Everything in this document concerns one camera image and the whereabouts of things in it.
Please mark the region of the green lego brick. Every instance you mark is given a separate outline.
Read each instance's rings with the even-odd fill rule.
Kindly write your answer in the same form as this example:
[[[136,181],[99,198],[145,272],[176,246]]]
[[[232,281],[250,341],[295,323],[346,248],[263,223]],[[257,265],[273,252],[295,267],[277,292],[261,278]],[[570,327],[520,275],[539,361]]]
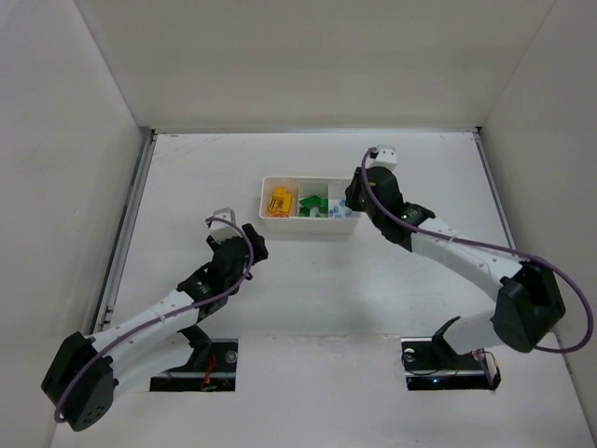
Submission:
[[[320,195],[311,195],[298,201],[299,217],[328,217],[328,199]]]

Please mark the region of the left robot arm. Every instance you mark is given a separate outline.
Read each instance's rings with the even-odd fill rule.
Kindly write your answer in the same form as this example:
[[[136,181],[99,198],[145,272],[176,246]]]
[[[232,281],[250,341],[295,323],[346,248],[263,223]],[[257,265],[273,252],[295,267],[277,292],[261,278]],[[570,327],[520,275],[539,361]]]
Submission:
[[[91,335],[76,331],[62,341],[41,383],[56,423],[83,431],[136,382],[204,357],[211,341],[200,322],[223,308],[251,279],[253,266],[269,256],[252,224],[237,226],[222,217],[207,223],[232,232],[208,236],[209,262],[129,320]]]

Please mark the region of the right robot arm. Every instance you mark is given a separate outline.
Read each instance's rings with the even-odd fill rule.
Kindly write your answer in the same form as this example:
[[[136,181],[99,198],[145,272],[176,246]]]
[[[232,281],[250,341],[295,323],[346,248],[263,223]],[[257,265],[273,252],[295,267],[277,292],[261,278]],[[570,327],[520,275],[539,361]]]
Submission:
[[[347,205],[365,213],[388,242],[439,263],[493,302],[488,313],[458,315],[440,327],[431,337],[438,356],[496,345],[529,353],[564,316],[553,268],[507,247],[459,236],[431,210],[405,201],[388,168],[356,168],[345,196]]]

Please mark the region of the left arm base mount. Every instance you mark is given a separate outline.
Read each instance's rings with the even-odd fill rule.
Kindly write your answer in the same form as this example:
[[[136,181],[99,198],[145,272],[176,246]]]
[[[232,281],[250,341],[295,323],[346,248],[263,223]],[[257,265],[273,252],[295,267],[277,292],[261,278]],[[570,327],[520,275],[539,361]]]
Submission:
[[[235,391],[239,340],[211,339],[200,330],[198,342],[186,364],[150,379],[150,392]]]

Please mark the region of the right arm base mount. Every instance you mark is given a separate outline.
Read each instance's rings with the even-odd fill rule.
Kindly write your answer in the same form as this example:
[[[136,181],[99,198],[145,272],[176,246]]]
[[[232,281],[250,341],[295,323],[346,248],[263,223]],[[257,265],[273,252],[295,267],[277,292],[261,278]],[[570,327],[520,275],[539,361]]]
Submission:
[[[401,340],[400,361],[408,391],[495,392],[501,384],[501,371],[493,353],[480,348],[459,355],[445,341],[445,332],[458,319],[450,319],[432,336]]]

